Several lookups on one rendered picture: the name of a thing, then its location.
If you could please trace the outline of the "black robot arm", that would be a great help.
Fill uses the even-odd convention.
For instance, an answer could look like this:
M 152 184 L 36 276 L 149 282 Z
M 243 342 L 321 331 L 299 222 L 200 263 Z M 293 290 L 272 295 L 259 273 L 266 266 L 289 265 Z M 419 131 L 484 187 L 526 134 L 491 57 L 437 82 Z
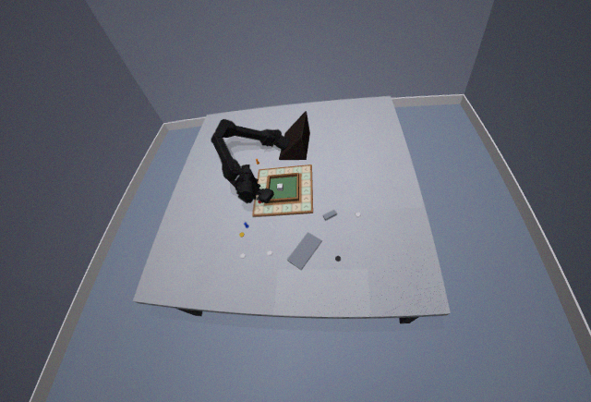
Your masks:
M 241 167 L 239 162 L 232 157 L 223 138 L 237 136 L 259 140 L 262 145 L 275 145 L 284 151 L 289 145 L 290 137 L 287 139 L 281 134 L 282 131 L 279 129 L 257 131 L 251 128 L 239 127 L 233 121 L 226 119 L 221 120 L 217 129 L 213 132 L 211 143 L 213 143 L 216 152 L 221 158 L 223 176 L 237 188 L 236 194 L 238 194 L 238 198 L 246 204 L 251 203 L 254 200 L 253 196 L 255 197 L 257 195 L 253 190 L 255 177 L 249 168 L 249 164 L 244 164 Z M 238 175 L 240 176 L 238 177 Z M 237 177 L 238 179 L 235 180 Z

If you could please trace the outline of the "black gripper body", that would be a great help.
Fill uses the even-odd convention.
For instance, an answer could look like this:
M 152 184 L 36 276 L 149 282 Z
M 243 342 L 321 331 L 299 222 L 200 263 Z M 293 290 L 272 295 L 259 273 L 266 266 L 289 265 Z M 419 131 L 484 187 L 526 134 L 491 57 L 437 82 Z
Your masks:
M 255 182 L 253 183 L 253 190 L 256 192 L 257 196 L 259 195 L 260 201 L 268 203 L 274 195 L 273 190 L 260 189 L 260 184 L 258 184 L 257 182 L 258 180 L 255 178 Z

